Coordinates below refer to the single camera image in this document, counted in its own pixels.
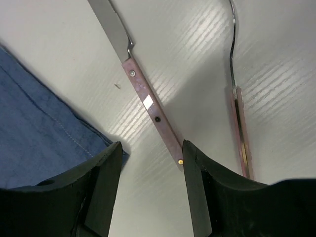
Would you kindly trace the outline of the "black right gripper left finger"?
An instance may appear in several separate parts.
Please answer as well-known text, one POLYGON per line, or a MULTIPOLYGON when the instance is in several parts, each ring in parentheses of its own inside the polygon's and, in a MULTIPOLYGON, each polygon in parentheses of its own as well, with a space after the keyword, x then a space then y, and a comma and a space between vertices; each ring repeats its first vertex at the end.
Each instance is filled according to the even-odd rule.
POLYGON ((1 189, 1 236, 108 236, 122 156, 122 145, 116 142, 37 185, 1 189))

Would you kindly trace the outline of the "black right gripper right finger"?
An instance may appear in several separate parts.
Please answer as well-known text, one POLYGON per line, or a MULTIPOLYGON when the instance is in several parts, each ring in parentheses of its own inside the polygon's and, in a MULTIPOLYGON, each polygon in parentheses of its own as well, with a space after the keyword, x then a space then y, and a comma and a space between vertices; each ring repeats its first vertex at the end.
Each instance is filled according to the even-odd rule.
POLYGON ((259 183, 212 160, 188 140, 183 160, 194 236, 315 236, 315 179, 259 183))

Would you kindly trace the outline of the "blue fish-print placemat cloth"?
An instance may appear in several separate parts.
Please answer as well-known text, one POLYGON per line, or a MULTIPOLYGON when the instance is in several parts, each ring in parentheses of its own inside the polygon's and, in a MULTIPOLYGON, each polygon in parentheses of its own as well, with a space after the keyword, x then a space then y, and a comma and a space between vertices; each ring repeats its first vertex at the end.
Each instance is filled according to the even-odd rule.
POLYGON ((111 140, 0 50, 0 186, 34 186, 98 155, 111 140))

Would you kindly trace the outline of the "pink-handled fork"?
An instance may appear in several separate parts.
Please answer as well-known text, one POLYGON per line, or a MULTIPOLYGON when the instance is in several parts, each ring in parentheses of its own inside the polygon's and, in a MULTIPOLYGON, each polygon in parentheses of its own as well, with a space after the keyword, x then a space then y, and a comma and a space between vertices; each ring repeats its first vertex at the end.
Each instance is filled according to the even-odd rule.
POLYGON ((233 20, 233 36, 232 36, 232 44, 229 54, 229 64, 230 64, 230 75, 231 75, 231 83, 232 83, 232 95, 231 95, 231 107, 232 114, 235 126, 236 133, 236 142, 238 148, 238 154, 240 158, 242 175, 248 179, 253 180, 253 167, 252 167, 252 155, 249 146, 249 139, 246 127, 246 120, 244 114, 244 103, 242 98, 242 91, 239 86, 237 86, 234 74, 234 49, 236 42, 236 33, 237 33, 237 18, 236 11, 233 1, 229 1, 231 11, 232 11, 232 20, 233 20))

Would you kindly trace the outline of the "pink-handled table knife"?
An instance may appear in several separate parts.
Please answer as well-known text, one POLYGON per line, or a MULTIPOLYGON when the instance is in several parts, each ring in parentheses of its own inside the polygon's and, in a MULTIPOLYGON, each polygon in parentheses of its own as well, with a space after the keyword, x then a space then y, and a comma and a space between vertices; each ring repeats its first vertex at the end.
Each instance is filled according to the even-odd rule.
POLYGON ((182 145, 146 77, 132 55, 134 42, 128 29, 110 0, 89 0, 88 2, 171 157, 178 169, 183 171, 182 145))

